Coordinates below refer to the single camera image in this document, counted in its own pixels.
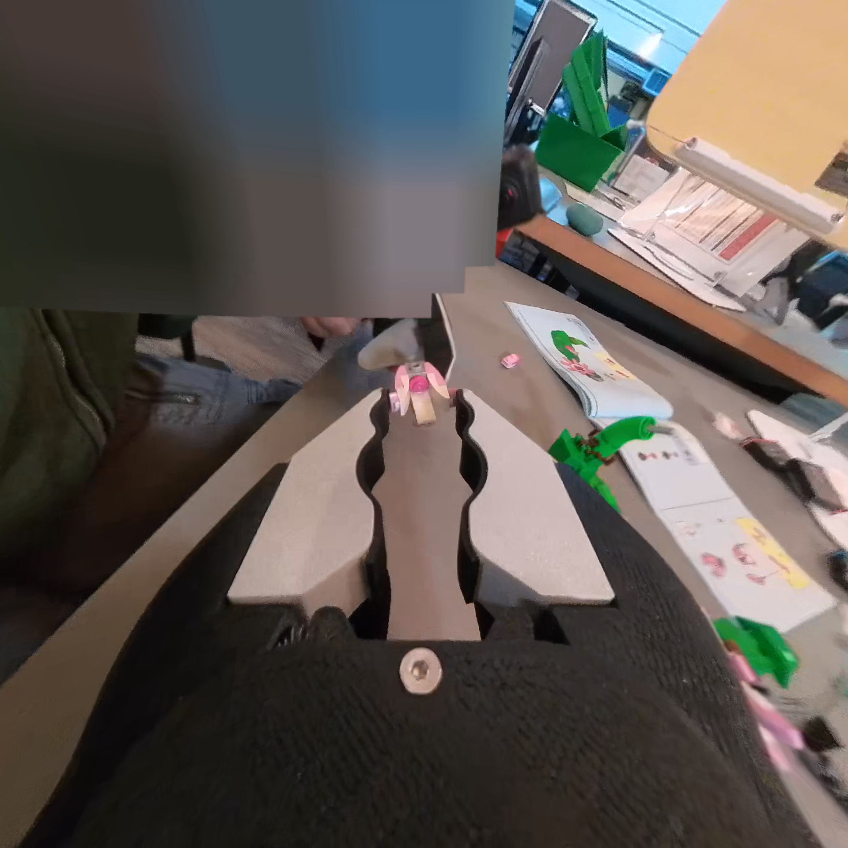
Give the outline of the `white bar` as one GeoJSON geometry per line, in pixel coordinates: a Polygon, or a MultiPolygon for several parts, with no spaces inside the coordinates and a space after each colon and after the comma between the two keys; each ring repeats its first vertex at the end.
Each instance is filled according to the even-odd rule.
{"type": "Polygon", "coordinates": [[[802,193],[694,136],[678,143],[675,158],[686,170],[812,235],[831,236],[846,212],[802,193]]]}

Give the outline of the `white and black device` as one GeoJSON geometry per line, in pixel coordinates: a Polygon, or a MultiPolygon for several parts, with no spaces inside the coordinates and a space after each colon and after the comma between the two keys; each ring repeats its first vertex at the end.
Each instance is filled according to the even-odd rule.
{"type": "Polygon", "coordinates": [[[743,440],[744,450],[807,507],[826,535],[846,547],[846,451],[760,411],[746,418],[754,435],[743,440]]]}

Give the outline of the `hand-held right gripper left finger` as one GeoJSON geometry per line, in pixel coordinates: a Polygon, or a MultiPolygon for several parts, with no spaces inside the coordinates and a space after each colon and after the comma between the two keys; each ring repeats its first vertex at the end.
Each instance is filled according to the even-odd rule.
{"type": "Polygon", "coordinates": [[[357,463],[378,434],[371,416],[384,400],[384,391],[370,392],[291,458],[228,590],[230,603],[353,613],[366,600],[376,513],[357,463]]]}

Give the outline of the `person's left hand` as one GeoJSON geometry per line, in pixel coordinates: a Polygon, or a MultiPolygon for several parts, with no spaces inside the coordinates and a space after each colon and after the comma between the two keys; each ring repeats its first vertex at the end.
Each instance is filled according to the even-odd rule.
{"type": "Polygon", "coordinates": [[[307,334],[327,339],[352,334],[361,324],[366,323],[367,319],[309,316],[300,318],[300,321],[307,334]]]}

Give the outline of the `dark blue bag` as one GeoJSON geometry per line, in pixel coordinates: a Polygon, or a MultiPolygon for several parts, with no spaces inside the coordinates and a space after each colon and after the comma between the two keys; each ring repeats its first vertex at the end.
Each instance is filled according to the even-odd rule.
{"type": "Polygon", "coordinates": [[[775,275],[779,307],[776,322],[786,325],[798,313],[819,332],[846,314],[846,254],[810,242],[796,251],[775,275]]]}

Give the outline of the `yellow board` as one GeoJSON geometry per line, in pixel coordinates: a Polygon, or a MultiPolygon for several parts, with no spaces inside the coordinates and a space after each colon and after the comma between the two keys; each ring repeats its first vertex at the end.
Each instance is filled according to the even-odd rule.
{"type": "Polygon", "coordinates": [[[846,241],[847,2],[726,2],[649,109],[648,141],[701,174],[717,152],[828,209],[846,241]]]}

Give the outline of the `person's legs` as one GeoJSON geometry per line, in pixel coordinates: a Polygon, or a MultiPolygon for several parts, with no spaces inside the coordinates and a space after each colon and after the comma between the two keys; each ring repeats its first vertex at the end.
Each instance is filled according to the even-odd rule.
{"type": "Polygon", "coordinates": [[[138,510],[174,510],[301,387],[138,354],[98,466],[98,491],[138,510]]]}

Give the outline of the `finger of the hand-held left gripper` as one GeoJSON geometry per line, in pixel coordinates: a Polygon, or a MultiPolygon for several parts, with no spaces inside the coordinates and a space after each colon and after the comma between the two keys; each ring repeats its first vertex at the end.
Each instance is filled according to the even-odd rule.
{"type": "Polygon", "coordinates": [[[442,295],[432,295],[431,364],[445,383],[450,384],[456,358],[456,343],[450,315],[442,295]]]}
{"type": "Polygon", "coordinates": [[[358,353],[363,370],[383,370],[423,360],[425,353],[418,320],[399,320],[377,332],[358,353]]]}

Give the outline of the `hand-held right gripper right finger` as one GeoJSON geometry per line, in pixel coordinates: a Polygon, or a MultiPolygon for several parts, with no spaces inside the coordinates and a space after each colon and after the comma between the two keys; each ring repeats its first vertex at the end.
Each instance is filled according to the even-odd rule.
{"type": "Polygon", "coordinates": [[[556,461],[475,393],[456,394],[461,510],[458,576],[485,607],[607,606],[614,591],[556,461]]]}

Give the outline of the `closed instruction booklet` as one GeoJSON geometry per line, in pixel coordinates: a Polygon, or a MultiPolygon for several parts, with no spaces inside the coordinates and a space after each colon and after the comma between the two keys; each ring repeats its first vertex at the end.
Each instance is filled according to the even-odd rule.
{"type": "Polygon", "coordinates": [[[578,316],[509,301],[504,306],[589,419],[673,418],[672,404],[614,359],[578,316]]]}

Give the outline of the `small pink lego flower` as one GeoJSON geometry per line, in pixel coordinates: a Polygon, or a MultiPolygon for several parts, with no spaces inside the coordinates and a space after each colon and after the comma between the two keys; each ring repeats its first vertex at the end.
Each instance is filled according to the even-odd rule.
{"type": "Polygon", "coordinates": [[[394,387],[388,395],[392,414],[405,416],[410,412],[417,426],[429,426],[437,419],[434,395],[443,398],[448,407],[453,406],[454,393],[442,373],[429,361],[394,366],[394,387]]]}

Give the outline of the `stack of plastic document sleeves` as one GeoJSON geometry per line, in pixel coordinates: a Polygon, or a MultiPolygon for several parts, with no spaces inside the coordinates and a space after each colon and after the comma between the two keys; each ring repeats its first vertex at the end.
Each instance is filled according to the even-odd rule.
{"type": "Polygon", "coordinates": [[[678,169],[609,235],[697,299],[742,311],[747,294],[808,242],[773,214],[678,169]]]}

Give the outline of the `large pink lego flower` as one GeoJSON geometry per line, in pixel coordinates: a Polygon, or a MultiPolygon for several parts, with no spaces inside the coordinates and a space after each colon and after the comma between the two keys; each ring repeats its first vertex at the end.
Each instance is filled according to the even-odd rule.
{"type": "Polygon", "coordinates": [[[729,651],[726,659],[740,683],[772,765],[783,774],[795,772],[800,763],[798,755],[807,750],[800,728],[764,693],[760,679],[743,655],[729,651]]]}

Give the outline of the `green file holder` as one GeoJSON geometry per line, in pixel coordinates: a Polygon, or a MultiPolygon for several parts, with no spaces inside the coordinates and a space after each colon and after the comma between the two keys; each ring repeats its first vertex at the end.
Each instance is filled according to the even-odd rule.
{"type": "Polygon", "coordinates": [[[607,39],[588,37],[572,53],[562,71],[560,92],[567,114],[547,112],[535,151],[537,163],[583,191],[591,193],[624,153],[628,123],[610,122],[607,39]]]}

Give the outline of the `green lego plant build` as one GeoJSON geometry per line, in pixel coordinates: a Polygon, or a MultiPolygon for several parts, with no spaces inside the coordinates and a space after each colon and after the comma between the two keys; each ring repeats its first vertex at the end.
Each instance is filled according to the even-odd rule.
{"type": "MultiPolygon", "coordinates": [[[[563,430],[548,448],[548,454],[575,472],[614,510],[620,511],[617,496],[602,478],[601,470],[620,459],[619,451],[625,444],[649,440],[666,432],[666,423],[651,417],[631,417],[609,420],[587,436],[563,430]]],[[[789,688],[800,660],[784,633],[768,624],[729,613],[713,624],[719,638],[743,655],[758,677],[771,676],[783,689],[789,688]]]]}

